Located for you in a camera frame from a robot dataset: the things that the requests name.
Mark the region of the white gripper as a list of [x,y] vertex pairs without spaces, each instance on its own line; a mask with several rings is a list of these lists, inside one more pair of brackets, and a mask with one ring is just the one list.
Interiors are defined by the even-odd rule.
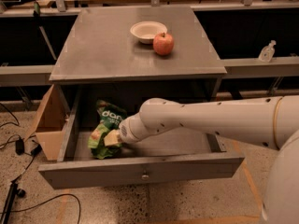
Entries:
[[153,134],[153,130],[145,126],[139,114],[123,120],[119,130],[112,130],[105,136],[104,145],[106,147],[116,146],[121,143],[121,140],[127,144],[137,143]]

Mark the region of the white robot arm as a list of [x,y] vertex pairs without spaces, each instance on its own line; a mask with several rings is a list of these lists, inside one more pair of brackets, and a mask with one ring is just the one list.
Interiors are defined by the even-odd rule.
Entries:
[[104,144],[133,144],[178,127],[276,148],[260,224],[299,224],[298,95],[186,105],[151,98],[109,132]]

